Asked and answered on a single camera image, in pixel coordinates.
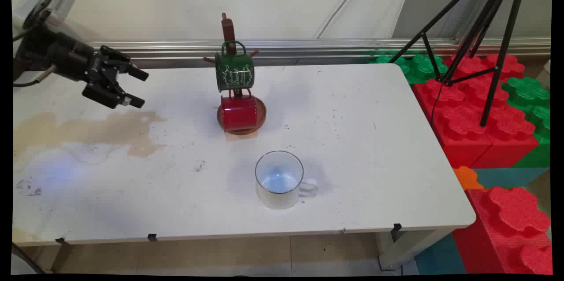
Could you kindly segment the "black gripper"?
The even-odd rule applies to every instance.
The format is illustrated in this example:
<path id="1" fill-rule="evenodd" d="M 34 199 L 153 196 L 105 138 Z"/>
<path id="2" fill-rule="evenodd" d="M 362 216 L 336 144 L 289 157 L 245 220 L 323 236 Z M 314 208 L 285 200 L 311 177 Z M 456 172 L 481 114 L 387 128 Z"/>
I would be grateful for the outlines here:
<path id="1" fill-rule="evenodd" d="M 129 74 L 146 81 L 149 73 L 131 62 L 131 57 L 108 46 L 99 50 L 66 34 L 56 34 L 52 43 L 52 64 L 59 76 L 87 85 L 82 95 L 103 106 L 115 109 L 117 106 L 141 108 L 145 100 L 123 91 L 117 83 L 117 76 L 107 78 L 102 70 L 113 69 L 120 74 Z"/>

